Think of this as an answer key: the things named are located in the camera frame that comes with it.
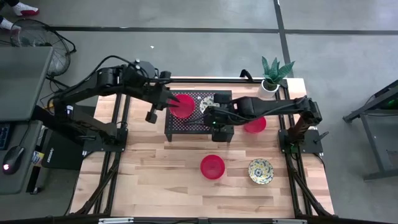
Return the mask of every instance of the concrete floor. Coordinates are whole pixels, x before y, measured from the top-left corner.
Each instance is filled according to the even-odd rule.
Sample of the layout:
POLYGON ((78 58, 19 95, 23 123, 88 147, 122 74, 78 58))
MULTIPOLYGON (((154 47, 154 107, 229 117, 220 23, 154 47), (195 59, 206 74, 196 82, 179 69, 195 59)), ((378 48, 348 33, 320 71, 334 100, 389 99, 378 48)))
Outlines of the concrete floor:
MULTIPOLYGON (((58 26, 212 27, 277 29, 270 0, 28 0, 39 6, 37 19, 58 26)), ((286 29, 397 30, 394 0, 280 0, 286 29)), ((261 56, 282 56, 279 34, 62 32, 76 43, 69 71, 59 80, 74 84, 105 56, 149 60, 178 76, 238 76, 248 69, 261 76, 261 56)), ((340 217, 398 221, 398 177, 364 182, 377 170, 362 124, 342 116, 397 79, 398 35, 287 35, 295 77, 305 79, 308 95, 319 104, 329 131, 323 140, 326 174, 340 217)), ((108 65, 119 64, 109 61, 108 65)), ((96 99, 86 102, 95 105, 96 99)), ((73 184, 48 191, 71 194, 73 184)), ((69 201, 52 200, 41 212, 22 210, 19 218, 63 215, 69 201)), ((1 219, 11 218, 0 211, 1 219)))

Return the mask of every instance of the black metal rack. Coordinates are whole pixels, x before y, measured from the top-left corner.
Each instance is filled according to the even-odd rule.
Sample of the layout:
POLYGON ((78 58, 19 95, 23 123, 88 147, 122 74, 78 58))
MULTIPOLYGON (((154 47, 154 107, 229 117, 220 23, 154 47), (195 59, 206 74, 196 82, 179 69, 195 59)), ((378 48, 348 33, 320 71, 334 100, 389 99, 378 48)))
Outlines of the black metal rack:
POLYGON ((382 90, 373 94, 368 102, 365 103, 365 105, 351 112, 349 115, 343 117, 343 120, 347 123, 351 123, 355 118, 361 118, 363 127, 366 132, 366 136, 368 137, 372 151, 376 158, 376 163, 380 171, 373 174, 365 175, 363 177, 364 180, 374 180, 398 176, 398 169, 394 168, 394 165, 390 160, 389 150, 377 146, 377 136, 374 134, 374 132, 371 131, 368 118, 368 116, 390 116, 398 114, 397 109, 387 108, 389 102, 397 99, 398 80, 394 81, 390 85, 384 87, 382 90))
MULTIPOLYGON (((172 90, 174 95, 186 94, 192 97, 195 102, 195 110, 188 118, 179 119, 171 114, 170 108, 167 108, 164 134, 169 142, 172 141, 173 134, 211 134, 211 129, 204 124, 185 124, 184 122, 199 119, 203 116, 200 111, 200 102, 207 96, 212 96, 215 93, 224 93, 231 95, 232 91, 223 90, 172 90)), ((197 120, 197 123, 203 123, 203 118, 197 120)))

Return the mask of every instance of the black metal frame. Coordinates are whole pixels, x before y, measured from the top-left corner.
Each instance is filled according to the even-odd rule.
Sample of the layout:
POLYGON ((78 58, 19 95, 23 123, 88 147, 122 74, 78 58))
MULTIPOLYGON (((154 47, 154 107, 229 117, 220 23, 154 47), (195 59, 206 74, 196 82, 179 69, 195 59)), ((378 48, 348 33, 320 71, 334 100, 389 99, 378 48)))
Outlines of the black metal frame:
MULTIPOLYGON (((186 78, 185 80, 181 80, 182 82, 187 81, 189 83, 192 83, 193 79, 186 78)), ((260 79, 255 79, 252 82, 249 81, 248 78, 227 78, 227 79, 214 79, 214 78, 204 78, 197 80, 197 83, 253 83, 253 84, 258 84, 260 83, 260 79)), ((289 98, 289 92, 288 88, 284 88, 284 95, 286 98, 289 98)), ((277 91, 275 94, 275 97, 277 100, 280 99, 280 93, 277 91)), ((112 122, 116 122, 116 118, 119 112, 119 107, 120 107, 120 96, 116 97, 116 102, 114 106, 114 113, 113 113, 113 120, 112 122)), ((130 97, 127 96, 125 103, 124 103, 124 109, 123 109, 123 115, 122 115, 122 120, 121 120, 121 128, 126 128, 127 129, 127 117, 128 117, 128 111, 129 111, 129 106, 130 106, 130 97)), ((289 122, 294 124, 293 116, 289 116, 289 122)), ((282 129, 285 128, 285 119, 283 115, 279 116, 279 123, 282 129)), ((292 163, 292 158, 290 153, 285 153, 285 159, 286 159, 286 164, 287 164, 287 173, 289 177, 289 185, 290 185, 290 190, 291 190, 291 195, 292 195, 292 203, 293 203, 293 208, 294 208, 294 214, 295 214, 295 219, 270 219, 270 218, 198 218, 198 217, 190 217, 190 218, 174 218, 174 217, 131 217, 130 219, 134 219, 134 223, 138 224, 148 224, 148 223, 173 223, 177 224, 179 222, 187 222, 187 223, 194 223, 194 224, 227 224, 227 223, 237 223, 237 224, 242 224, 242 223, 253 223, 253 224, 265 224, 265 223, 293 223, 294 221, 297 221, 297 223, 346 223, 346 224, 357 224, 357 223, 378 223, 382 224, 379 222, 370 222, 370 221, 363 221, 363 220, 350 220, 350 219, 344 219, 344 218, 338 218, 337 216, 332 216, 328 212, 326 212, 322 206, 316 201, 315 197, 311 194, 310 190, 307 188, 306 183, 305 183, 305 176, 303 174, 303 171, 300 171, 303 169, 302 165, 302 158, 300 156, 300 151, 296 153, 297 156, 297 165, 298 165, 298 170, 296 170, 293 166, 292 163), (305 203, 305 210, 307 214, 303 214, 300 210, 299 207, 299 201, 297 197, 297 189, 295 186, 295 181, 298 183, 300 188, 303 190, 304 195, 307 195, 308 197, 306 200, 308 202, 305 203), (308 211, 311 210, 311 205, 314 207, 315 211, 319 214, 319 216, 313 216, 311 215, 308 211)), ((111 211, 112 211, 112 205, 113 205, 113 198, 114 198, 114 191, 116 189, 116 181, 118 178, 118 169, 119 169, 119 163, 121 159, 121 152, 116 152, 114 161, 112 163, 111 168, 108 170, 108 164, 110 160, 110 153, 109 156, 106 156, 104 158, 103 162, 103 170, 101 172, 101 181, 99 183, 98 188, 94 191, 93 195, 90 197, 90 199, 84 204, 84 206, 77 212, 71 213, 66 216, 62 217, 45 217, 45 218, 33 218, 33 219, 26 219, 26 220, 14 220, 14 221, 5 221, 4 223, 40 223, 40 224, 53 224, 53 223, 65 223, 65 224, 76 224, 76 223, 99 223, 100 218, 111 218, 111 211), (100 205, 102 202, 102 193, 108 182, 110 181, 110 186, 109 186, 109 194, 106 202, 106 208, 104 209, 103 213, 100 213, 100 205), (96 204, 96 207, 94 209, 94 214, 88 214, 90 212, 91 208, 96 204)))
MULTIPOLYGON (((252 84, 257 84, 257 83, 261 82, 261 79, 256 78, 251 81, 248 78, 224 78, 224 79, 179 78, 179 79, 174 79, 174 83, 181 83, 181 82, 182 83, 189 82, 189 83, 252 83, 252 84)), ((284 80, 284 83, 282 86, 286 86, 286 88, 284 88, 284 95, 285 95, 285 99, 289 99, 290 96, 289 96, 289 91, 288 91, 288 86, 287 86, 286 80, 284 80)), ((280 94, 278 91, 277 91, 275 97, 277 100, 280 100, 280 94)), ((113 117, 112 117, 113 123, 115 123, 117 121, 117 116, 119 113, 120 99, 121 99, 121 95, 117 95, 115 106, 114 106, 114 111, 113 111, 113 117)), ((129 105, 130 105, 130 97, 127 96, 126 101, 124 103, 123 116, 122 116, 122 120, 121 120, 122 127, 126 127, 129 105)), ((279 123, 280 123, 281 129, 286 128, 283 115, 279 116, 279 123)), ((291 126, 294 125, 294 119, 293 119, 292 114, 289 115, 289 123, 291 126)), ((294 208, 295 217, 298 217, 299 215, 302 215, 302 212, 300 211, 299 200, 297 197, 297 189, 295 187, 294 181, 297 181, 299 186, 301 186, 301 187, 306 186, 306 181, 305 181, 305 174, 304 174, 303 162, 302 162, 300 151, 298 151, 296 153, 296 157, 297 157, 297 165, 298 165, 297 174, 294 171, 295 170, 294 167, 290 166, 292 164, 291 154, 289 152, 285 152, 287 171, 288 171, 288 176, 289 176, 289 184, 290 184, 290 190, 291 190, 291 194, 292 194, 293 208, 294 208)), ((111 168, 109 169, 109 171, 107 171, 109 159, 110 159, 110 152, 106 152, 105 157, 104 157, 104 162, 103 162, 103 168, 101 171, 99 186, 94 191, 94 193, 90 197, 90 199, 85 203, 83 208, 80 209, 79 211, 77 211, 75 214, 87 214, 91 210, 91 208, 94 204, 95 204, 94 213, 100 213, 100 206, 102 203, 102 191, 105 188, 105 186, 108 184, 109 181, 111 181, 110 188, 109 188, 109 195, 108 195, 108 199, 106 202, 106 208, 103 213, 108 214, 108 215, 111 214, 113 195, 114 195, 114 191, 115 191, 115 187, 116 187, 116 179, 118 176, 118 168, 119 168, 120 158, 121 158, 121 152, 117 152, 111 168)), ((305 196, 305 211, 306 211, 307 215, 312 214, 310 201, 306 196, 305 196)), ((327 212, 322 211, 319 215, 327 215, 327 212)))
POLYGON ((372 134, 367 115, 371 114, 398 114, 397 110, 380 110, 379 107, 388 103, 391 100, 398 98, 398 80, 392 82, 390 85, 384 87, 382 90, 373 94, 369 102, 365 103, 359 109, 351 112, 349 115, 344 116, 343 120, 346 123, 351 123, 355 118, 361 118, 363 128, 365 129, 366 136, 371 145, 374 157, 376 158, 376 163, 379 168, 379 172, 368 174, 363 177, 364 180, 374 180, 386 177, 398 176, 398 169, 394 168, 390 161, 388 152, 384 149, 377 147, 375 138, 376 136, 372 134))

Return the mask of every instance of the decorative plate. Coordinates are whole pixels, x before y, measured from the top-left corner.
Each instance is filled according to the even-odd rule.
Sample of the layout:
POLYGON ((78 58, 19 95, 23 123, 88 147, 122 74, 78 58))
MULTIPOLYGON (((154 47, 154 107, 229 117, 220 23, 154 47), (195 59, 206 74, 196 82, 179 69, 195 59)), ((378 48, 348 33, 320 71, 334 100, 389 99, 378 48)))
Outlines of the decorative plate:
POLYGON ((214 96, 206 96, 200 102, 200 111, 201 111, 201 113, 204 113, 205 109, 208 106, 220 106, 220 104, 214 102, 214 96))
POLYGON ((249 164, 249 176, 257 184, 268 184, 274 178, 274 168, 265 159, 255 159, 249 164))

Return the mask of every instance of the wooden tabletop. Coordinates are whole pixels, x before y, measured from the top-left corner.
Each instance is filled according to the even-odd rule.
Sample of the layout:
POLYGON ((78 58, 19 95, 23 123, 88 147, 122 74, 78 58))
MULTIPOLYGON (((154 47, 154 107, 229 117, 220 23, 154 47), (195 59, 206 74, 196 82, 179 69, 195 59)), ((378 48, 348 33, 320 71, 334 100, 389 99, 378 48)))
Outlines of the wooden tabletop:
MULTIPOLYGON (((306 95, 301 78, 287 81, 291 98, 306 95)), ((232 90, 233 98, 238 98, 256 96, 259 84, 174 83, 170 87, 232 90)), ((115 98, 99 98, 96 119, 111 121, 115 98)), ((149 103, 131 99, 129 137, 119 167, 112 216, 294 217, 285 157, 277 141, 280 129, 277 116, 266 116, 267 128, 259 134, 247 134, 242 126, 235 127, 230 145, 212 142, 211 136, 202 134, 174 134, 173 141, 168 142, 164 135, 165 111, 159 111, 156 124, 150 124, 145 121, 149 109, 149 103), (226 172, 218 180, 207 180, 200 172, 200 162, 209 154, 219 155, 225 161, 226 172), (271 183, 258 185, 248 177, 248 165, 256 158, 267 159, 273 165, 271 183)), ((71 212, 81 208, 97 187, 103 157, 103 152, 96 152, 83 161, 71 212)), ((312 154, 304 154, 302 159, 309 189, 324 208, 333 213, 322 163, 312 154)), ((301 190, 298 194, 304 212, 301 190)))

